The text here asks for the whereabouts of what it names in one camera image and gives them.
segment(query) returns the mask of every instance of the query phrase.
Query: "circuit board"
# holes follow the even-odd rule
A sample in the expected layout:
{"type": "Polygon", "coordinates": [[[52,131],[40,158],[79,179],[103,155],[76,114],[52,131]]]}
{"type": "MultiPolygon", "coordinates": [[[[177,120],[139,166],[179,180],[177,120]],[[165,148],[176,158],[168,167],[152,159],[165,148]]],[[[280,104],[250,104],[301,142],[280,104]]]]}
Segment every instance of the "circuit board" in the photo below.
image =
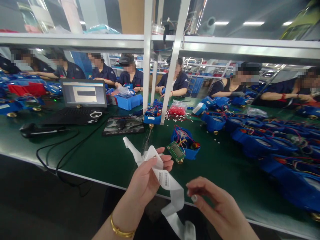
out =
{"type": "Polygon", "coordinates": [[[168,151],[171,156],[176,160],[177,163],[182,164],[183,159],[185,158],[185,154],[182,149],[178,146],[176,142],[172,142],[167,146],[168,151]]]}

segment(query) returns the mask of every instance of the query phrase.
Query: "green workbench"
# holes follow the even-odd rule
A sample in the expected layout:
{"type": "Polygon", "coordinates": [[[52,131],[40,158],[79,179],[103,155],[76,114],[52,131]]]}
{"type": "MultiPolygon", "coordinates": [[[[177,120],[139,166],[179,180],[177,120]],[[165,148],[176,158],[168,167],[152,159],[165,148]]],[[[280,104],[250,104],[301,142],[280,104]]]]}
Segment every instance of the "green workbench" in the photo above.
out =
{"type": "MultiPolygon", "coordinates": [[[[186,102],[190,107],[196,106],[200,102],[200,99],[196,98],[186,98],[185,100],[191,100],[186,102]]],[[[63,102],[47,102],[49,108],[59,109],[63,106],[63,102]]],[[[142,106],[136,107],[128,112],[117,106],[109,106],[109,114],[100,119],[98,123],[70,126],[80,130],[76,139],[54,148],[44,149],[40,151],[40,156],[49,167],[55,169],[57,162],[65,152],[88,136],[109,116],[128,115],[141,108],[142,106]]],[[[279,116],[281,119],[305,120],[293,116],[289,110],[261,109],[270,116],[279,116]]],[[[40,162],[35,154],[38,148],[59,142],[74,134],[74,132],[64,132],[30,140],[24,139],[20,135],[19,128],[22,124],[39,123],[50,114],[51,112],[47,111],[21,111],[17,118],[0,116],[2,136],[0,154],[39,165],[40,162]]],[[[201,144],[196,160],[185,159],[182,165],[174,164],[171,174],[181,186],[185,186],[187,182],[198,176],[206,177],[235,198],[250,222],[306,239],[320,237],[320,223],[313,221],[306,212],[284,199],[267,181],[266,176],[257,167],[248,163],[241,147],[231,139],[229,134],[224,131],[220,131],[218,135],[207,133],[200,118],[192,116],[190,120],[193,122],[166,120],[163,126],[156,125],[152,130],[149,142],[156,148],[167,146],[171,142],[174,125],[177,124],[188,129],[192,133],[193,139],[201,144]]],[[[104,125],[68,155],[62,164],[61,171],[125,189],[136,169],[133,155],[129,149],[125,148],[122,140],[124,135],[102,137],[103,128],[104,125]]],[[[127,135],[128,139],[140,151],[143,149],[149,131],[148,126],[145,128],[145,133],[127,135]]],[[[169,191],[160,189],[158,195],[168,198],[169,191]]],[[[191,199],[187,196],[185,196],[185,201],[187,204],[191,204],[191,199]]]]}

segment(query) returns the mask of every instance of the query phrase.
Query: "computer mouse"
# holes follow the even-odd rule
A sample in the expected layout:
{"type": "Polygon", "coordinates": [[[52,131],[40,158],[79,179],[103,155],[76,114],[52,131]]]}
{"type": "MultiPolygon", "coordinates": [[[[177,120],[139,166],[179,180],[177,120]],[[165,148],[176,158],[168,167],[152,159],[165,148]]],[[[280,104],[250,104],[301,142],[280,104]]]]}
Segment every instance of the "computer mouse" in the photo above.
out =
{"type": "Polygon", "coordinates": [[[116,127],[117,127],[119,130],[122,130],[122,129],[125,128],[126,123],[127,123],[127,120],[121,118],[121,119],[119,119],[119,120],[116,122],[116,127]]]}

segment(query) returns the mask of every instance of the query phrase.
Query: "fingernail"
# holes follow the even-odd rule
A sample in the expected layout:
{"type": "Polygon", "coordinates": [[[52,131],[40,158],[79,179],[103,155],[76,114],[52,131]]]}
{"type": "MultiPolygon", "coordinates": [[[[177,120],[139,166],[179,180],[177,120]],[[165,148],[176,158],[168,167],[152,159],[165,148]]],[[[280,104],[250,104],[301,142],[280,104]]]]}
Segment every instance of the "fingernail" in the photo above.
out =
{"type": "Polygon", "coordinates": [[[198,200],[197,195],[192,195],[191,200],[192,200],[193,202],[196,202],[196,201],[198,200]]]}

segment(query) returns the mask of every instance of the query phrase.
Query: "barcode scanner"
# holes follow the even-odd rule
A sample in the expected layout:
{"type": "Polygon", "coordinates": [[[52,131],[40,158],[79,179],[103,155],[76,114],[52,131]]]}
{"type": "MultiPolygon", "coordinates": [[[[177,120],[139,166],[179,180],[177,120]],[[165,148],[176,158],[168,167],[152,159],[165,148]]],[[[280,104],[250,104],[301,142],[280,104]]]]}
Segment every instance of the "barcode scanner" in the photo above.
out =
{"type": "Polygon", "coordinates": [[[26,123],[21,126],[19,129],[21,135],[24,138],[32,138],[34,136],[50,134],[50,133],[58,133],[63,131],[68,131],[70,129],[66,129],[65,127],[59,128],[38,128],[35,123],[26,123]]]}

